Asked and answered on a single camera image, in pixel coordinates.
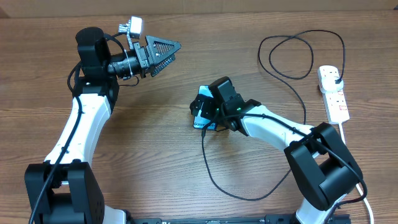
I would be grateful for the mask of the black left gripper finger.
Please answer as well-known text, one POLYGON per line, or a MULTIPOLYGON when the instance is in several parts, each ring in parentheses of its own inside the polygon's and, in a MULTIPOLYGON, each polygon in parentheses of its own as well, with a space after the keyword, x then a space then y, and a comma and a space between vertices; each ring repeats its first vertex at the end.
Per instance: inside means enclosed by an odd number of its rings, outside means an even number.
POLYGON ((159 74, 163 69, 165 69, 167 66, 169 66, 173 61, 175 60, 175 55, 172 54, 171 56, 167 57, 163 61, 161 61, 159 64, 155 65, 153 69, 151 70, 151 77, 155 77, 157 74, 159 74))
POLYGON ((151 64, 158 66, 168 59, 174 58, 175 53, 181 49, 180 42, 161 39, 151 35, 146 36, 147 51, 151 58, 151 64))

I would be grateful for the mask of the blue Samsung Galaxy smartphone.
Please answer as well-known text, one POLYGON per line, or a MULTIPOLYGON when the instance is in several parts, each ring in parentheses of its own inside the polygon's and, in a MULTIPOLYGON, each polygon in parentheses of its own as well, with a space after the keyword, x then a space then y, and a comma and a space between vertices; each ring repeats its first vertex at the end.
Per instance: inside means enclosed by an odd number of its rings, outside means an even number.
POLYGON ((215 116, 215 100, 208 85, 201 85, 196 98, 190 103, 190 111, 193 115, 193 127, 202 129, 215 116))

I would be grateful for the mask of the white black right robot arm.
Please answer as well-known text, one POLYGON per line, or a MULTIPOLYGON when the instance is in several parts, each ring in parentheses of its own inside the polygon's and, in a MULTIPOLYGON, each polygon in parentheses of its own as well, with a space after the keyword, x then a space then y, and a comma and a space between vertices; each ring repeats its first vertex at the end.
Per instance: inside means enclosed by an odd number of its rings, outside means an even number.
POLYGON ((260 102, 243 100, 229 77, 199 87, 190 103, 194 128, 205 136, 218 126, 258 138, 282 151, 304 200, 292 215, 266 215, 267 223, 350 223, 336 216, 342 205, 363 201, 368 190, 363 173, 328 124, 299 124, 274 114, 260 102))

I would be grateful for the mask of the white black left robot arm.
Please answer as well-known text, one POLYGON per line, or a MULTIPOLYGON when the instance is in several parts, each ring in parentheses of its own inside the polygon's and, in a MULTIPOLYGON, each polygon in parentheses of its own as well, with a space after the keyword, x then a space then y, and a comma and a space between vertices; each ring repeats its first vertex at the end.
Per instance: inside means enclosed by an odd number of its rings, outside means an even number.
POLYGON ((129 48, 120 54, 109 51, 116 35, 98 27, 76 34, 80 61, 72 69, 67 85, 72 93, 72 110, 64 130, 43 162, 30 164, 25 186, 32 209, 31 223, 132 223, 127 210, 104 202, 103 193, 91 169, 95 148, 119 93, 119 80, 156 76, 175 60, 181 48, 177 41, 146 37, 139 43, 139 30, 120 25, 129 48))

